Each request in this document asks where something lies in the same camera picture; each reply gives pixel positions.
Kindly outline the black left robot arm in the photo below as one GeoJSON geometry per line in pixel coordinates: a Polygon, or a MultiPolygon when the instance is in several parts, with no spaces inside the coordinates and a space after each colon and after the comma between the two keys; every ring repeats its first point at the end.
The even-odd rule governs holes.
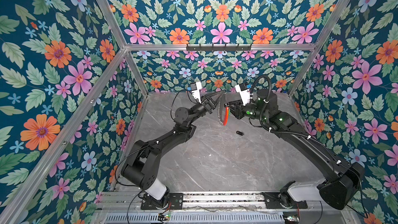
{"type": "Polygon", "coordinates": [[[194,136],[197,127],[193,123],[196,120],[214,111],[222,113],[221,108],[225,101],[225,93],[213,92],[201,96],[191,108],[178,108],[173,119],[175,125],[171,131],[154,140],[139,140],[134,143],[120,169],[121,176],[154,200],[162,203],[167,201],[170,190],[158,179],[162,157],[194,136]]]}

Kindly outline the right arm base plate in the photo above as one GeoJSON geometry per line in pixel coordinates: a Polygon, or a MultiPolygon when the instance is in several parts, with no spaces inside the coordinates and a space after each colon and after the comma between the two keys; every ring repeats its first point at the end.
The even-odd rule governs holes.
{"type": "Polygon", "coordinates": [[[288,194],[280,192],[262,192],[266,208],[268,209],[308,209],[306,201],[296,202],[288,194]]]}

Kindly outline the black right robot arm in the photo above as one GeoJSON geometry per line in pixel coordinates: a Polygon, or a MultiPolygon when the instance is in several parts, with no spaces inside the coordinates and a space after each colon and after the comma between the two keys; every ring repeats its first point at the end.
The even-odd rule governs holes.
{"type": "Polygon", "coordinates": [[[279,109],[277,95],[270,87],[254,91],[247,83],[235,86],[240,100],[225,104],[236,119],[258,120],[258,128],[288,142],[303,154],[323,175],[310,182],[288,182],[276,197],[282,207],[291,208],[296,202],[319,201],[343,210],[356,193],[362,193],[364,167],[349,164],[308,133],[297,119],[279,109]]]}

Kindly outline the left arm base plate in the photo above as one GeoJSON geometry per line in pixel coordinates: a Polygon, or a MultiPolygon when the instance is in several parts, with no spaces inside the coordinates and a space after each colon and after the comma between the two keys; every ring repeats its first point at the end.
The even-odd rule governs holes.
{"type": "Polygon", "coordinates": [[[161,200],[156,200],[149,194],[144,194],[141,210],[181,210],[183,193],[166,193],[161,200]]]}

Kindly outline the metal keyring holder red handle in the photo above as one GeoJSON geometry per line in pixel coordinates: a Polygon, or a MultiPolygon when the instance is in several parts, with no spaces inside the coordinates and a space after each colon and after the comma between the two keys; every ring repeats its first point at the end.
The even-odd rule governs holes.
{"type": "Polygon", "coordinates": [[[227,93],[225,91],[220,91],[220,96],[218,100],[218,120],[222,126],[226,126],[229,119],[230,108],[227,102],[227,93]]]}

